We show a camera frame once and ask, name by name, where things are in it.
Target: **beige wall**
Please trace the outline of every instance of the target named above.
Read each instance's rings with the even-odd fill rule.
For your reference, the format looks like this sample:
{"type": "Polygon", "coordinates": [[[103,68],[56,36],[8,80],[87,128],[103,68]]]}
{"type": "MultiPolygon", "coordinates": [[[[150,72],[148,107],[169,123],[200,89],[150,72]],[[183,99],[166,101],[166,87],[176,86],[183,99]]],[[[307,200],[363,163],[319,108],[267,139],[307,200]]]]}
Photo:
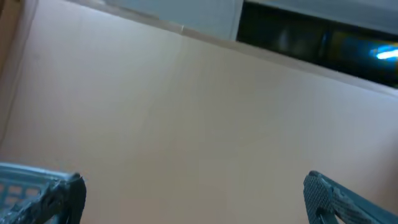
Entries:
{"type": "Polygon", "coordinates": [[[319,170],[398,212],[398,101],[40,0],[2,160],[87,179],[83,223],[306,223],[319,170]]]}

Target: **blue light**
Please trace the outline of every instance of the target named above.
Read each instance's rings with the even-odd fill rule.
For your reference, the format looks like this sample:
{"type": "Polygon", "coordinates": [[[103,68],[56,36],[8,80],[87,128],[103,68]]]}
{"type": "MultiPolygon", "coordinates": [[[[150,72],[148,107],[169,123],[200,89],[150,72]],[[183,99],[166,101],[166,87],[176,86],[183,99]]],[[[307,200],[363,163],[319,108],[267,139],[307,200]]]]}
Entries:
{"type": "Polygon", "coordinates": [[[398,50],[391,50],[388,52],[378,53],[376,57],[378,59],[388,59],[392,57],[398,57],[398,50]]]}

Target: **blue plastic object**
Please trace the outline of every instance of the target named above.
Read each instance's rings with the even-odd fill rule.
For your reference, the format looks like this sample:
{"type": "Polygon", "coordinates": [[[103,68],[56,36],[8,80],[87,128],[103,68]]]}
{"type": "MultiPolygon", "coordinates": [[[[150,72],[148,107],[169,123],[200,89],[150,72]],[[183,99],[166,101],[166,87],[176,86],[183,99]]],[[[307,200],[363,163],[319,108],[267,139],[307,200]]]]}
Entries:
{"type": "Polygon", "coordinates": [[[78,173],[0,163],[1,224],[76,224],[85,199],[85,183],[78,173]]]}

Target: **light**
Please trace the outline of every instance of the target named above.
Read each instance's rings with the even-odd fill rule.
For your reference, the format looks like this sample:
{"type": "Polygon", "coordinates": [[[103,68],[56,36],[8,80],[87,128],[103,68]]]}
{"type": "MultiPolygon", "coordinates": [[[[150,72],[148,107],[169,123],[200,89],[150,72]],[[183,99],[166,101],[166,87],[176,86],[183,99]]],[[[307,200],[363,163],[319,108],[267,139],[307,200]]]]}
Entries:
{"type": "Polygon", "coordinates": [[[376,55],[378,59],[387,59],[392,57],[398,57],[398,50],[392,50],[389,52],[378,53],[376,55]]]}

